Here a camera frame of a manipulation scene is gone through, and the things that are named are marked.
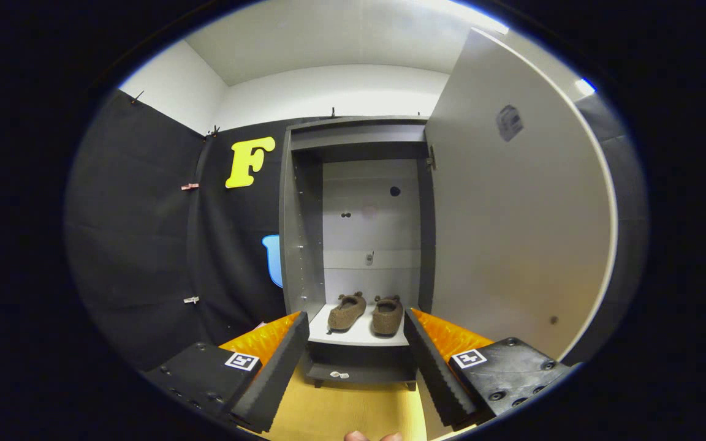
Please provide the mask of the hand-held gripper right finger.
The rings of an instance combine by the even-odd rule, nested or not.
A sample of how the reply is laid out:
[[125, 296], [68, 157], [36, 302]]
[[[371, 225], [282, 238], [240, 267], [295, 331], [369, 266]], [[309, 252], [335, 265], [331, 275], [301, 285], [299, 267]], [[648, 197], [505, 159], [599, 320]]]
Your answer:
[[580, 369], [516, 337], [493, 342], [415, 308], [403, 323], [435, 410], [451, 429], [510, 415]]

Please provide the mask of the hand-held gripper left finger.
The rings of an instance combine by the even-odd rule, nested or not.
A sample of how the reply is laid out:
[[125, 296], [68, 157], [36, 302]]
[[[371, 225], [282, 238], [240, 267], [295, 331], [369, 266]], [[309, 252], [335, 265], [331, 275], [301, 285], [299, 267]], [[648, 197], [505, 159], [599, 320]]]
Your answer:
[[295, 312], [225, 344], [191, 344], [143, 376], [211, 421], [260, 434], [271, 430], [308, 337], [308, 314]]

